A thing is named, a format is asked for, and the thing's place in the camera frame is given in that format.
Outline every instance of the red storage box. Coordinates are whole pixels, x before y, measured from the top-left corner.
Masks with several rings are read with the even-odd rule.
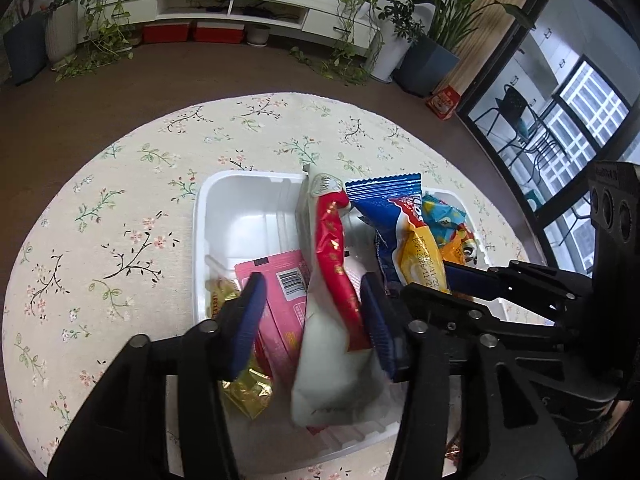
[[[191,22],[147,23],[142,29],[145,43],[175,43],[187,41]]]
[[[241,43],[243,38],[242,23],[198,22],[193,33],[195,41],[209,43]]]

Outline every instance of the blue gray planter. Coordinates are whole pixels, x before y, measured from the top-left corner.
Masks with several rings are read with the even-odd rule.
[[[405,92],[426,97],[459,60],[458,56],[423,36],[406,53],[394,79]]]
[[[36,12],[2,37],[15,85],[30,81],[47,65],[44,26],[44,14]]]

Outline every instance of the tall white planter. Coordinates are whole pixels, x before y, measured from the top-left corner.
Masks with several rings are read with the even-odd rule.
[[[78,2],[70,2],[47,17],[45,46],[52,64],[76,51],[78,45]]]
[[[396,36],[394,28],[394,24],[388,20],[382,23],[380,30],[373,39],[365,65],[372,78],[383,83],[391,83],[391,73],[411,46],[410,41]],[[375,55],[380,42],[383,42],[383,44],[376,59]]]

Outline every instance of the wooden floor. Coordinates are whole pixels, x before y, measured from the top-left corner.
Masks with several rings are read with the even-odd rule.
[[[133,60],[55,83],[45,71],[0,91],[0,291],[29,230],[87,161],[152,119],[199,102],[262,92],[307,92],[385,116],[471,179],[502,212],[532,261],[541,261],[516,199],[460,120],[439,121],[395,84],[346,86],[322,78],[281,48],[175,43],[143,45]],[[0,420],[17,436],[0,374]]]

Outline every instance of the round table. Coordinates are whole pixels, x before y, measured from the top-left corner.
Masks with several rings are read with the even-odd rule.
[[[526,260],[474,184],[396,124],[353,105],[262,94],[193,105],[145,124],[63,186],[15,261],[2,323],[4,370],[15,420],[41,471],[132,335],[158,339],[191,327],[191,214],[199,184],[221,170],[299,173],[308,162],[347,180],[420,171],[423,186],[460,197],[492,264]],[[534,321],[514,305],[507,311],[512,320]],[[383,477],[393,443],[287,478]]]

